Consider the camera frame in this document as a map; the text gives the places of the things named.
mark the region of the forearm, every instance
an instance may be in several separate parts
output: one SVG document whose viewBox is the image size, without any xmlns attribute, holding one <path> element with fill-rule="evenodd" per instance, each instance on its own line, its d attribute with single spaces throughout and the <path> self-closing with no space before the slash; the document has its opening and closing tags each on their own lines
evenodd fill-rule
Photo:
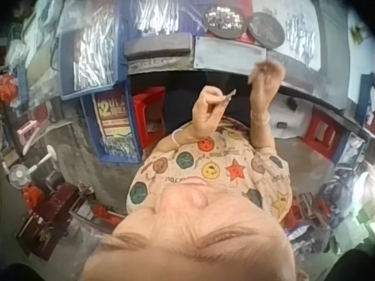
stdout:
<svg viewBox="0 0 375 281">
<path fill-rule="evenodd" d="M 266 154 L 276 154 L 268 111 L 251 113 L 250 139 L 255 150 Z"/>
<path fill-rule="evenodd" d="M 182 145 L 198 142 L 199 140 L 192 136 L 191 130 L 192 126 L 189 125 L 182 131 L 175 133 L 175 140 L 179 145 L 174 143 L 172 140 L 172 135 L 166 136 L 157 144 L 151 155 L 156 153 L 167 153 L 180 148 Z"/>
</svg>

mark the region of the patterned shirt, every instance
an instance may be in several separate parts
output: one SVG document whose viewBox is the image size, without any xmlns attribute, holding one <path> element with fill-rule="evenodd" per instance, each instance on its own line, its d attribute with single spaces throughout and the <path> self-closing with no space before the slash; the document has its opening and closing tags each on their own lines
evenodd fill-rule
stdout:
<svg viewBox="0 0 375 281">
<path fill-rule="evenodd" d="M 213 186 L 241 193 L 281 221 L 292 204 L 288 163 L 276 155 L 260 154 L 250 145 L 249 137 L 248 128 L 224 117 L 211 137 L 151 155 L 131 185 L 128 212 L 139 208 L 149 194 L 160 194 L 170 184 L 198 176 Z"/>
</svg>

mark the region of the bangle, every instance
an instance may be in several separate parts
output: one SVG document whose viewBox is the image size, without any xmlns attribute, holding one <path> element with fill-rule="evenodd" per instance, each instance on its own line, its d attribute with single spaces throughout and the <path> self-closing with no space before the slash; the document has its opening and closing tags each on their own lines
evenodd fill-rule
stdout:
<svg viewBox="0 0 375 281">
<path fill-rule="evenodd" d="M 268 117 L 267 117 L 266 121 L 258 121 L 258 120 L 254 119 L 254 117 L 253 117 L 253 111 L 251 111 L 251 114 L 250 114 L 251 115 L 251 121 L 254 121 L 254 122 L 259 123 L 259 124 L 267 124 L 270 121 L 270 113 L 268 112 L 267 114 L 268 114 Z"/>
<path fill-rule="evenodd" d="M 175 139 L 175 135 L 176 135 L 176 133 L 178 133 L 178 132 L 182 132 L 182 131 L 183 131 L 183 129 L 177 129 L 177 130 L 175 130 L 175 131 L 171 134 L 172 142 L 173 142 L 176 146 L 181 146 L 181 145 L 176 141 L 176 139 Z"/>
</svg>

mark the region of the round tray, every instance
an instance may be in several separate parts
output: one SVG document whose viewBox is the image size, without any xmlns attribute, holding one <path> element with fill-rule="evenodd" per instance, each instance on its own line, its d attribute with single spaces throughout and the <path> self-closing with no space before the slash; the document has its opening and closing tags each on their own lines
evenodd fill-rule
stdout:
<svg viewBox="0 0 375 281">
<path fill-rule="evenodd" d="M 268 49 L 280 47 L 285 41 L 285 32 L 281 24 L 264 12 L 253 13 L 247 31 L 249 36 Z"/>
<path fill-rule="evenodd" d="M 223 38 L 223 39 L 236 39 L 236 38 L 241 37 L 242 34 L 244 34 L 246 32 L 248 21 L 246 20 L 246 18 L 244 17 L 244 15 L 242 14 L 242 12 L 239 9 L 236 9 L 236 8 L 233 8 L 233 7 L 230 7 L 230 6 L 225 6 L 223 8 L 229 8 L 232 11 L 234 11 L 235 13 L 240 15 L 240 17 L 243 20 L 242 28 L 241 29 L 232 29 L 232 30 L 223 30 L 223 29 L 219 29 L 219 28 L 210 26 L 209 23 L 208 23 L 208 20 L 206 18 L 206 14 L 212 8 L 215 8 L 215 7 L 209 8 L 206 12 L 204 12 L 204 15 L 203 15 L 203 24 L 205 25 L 205 27 L 208 29 L 209 32 L 211 32 L 214 35 L 216 35 L 217 37 L 220 37 L 220 38 Z"/>
</svg>

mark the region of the hand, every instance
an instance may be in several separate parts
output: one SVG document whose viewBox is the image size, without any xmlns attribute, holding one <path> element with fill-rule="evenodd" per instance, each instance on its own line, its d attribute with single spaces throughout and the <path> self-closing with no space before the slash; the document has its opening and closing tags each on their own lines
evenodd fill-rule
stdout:
<svg viewBox="0 0 375 281">
<path fill-rule="evenodd" d="M 220 89 L 205 86 L 193 107 L 192 136 L 199 141 L 211 136 L 216 131 L 229 101 Z"/>
<path fill-rule="evenodd" d="M 253 84 L 250 95 L 253 113 L 267 112 L 284 78 L 285 68 L 281 64 L 271 61 L 257 64 L 248 79 L 249 84 Z"/>
</svg>

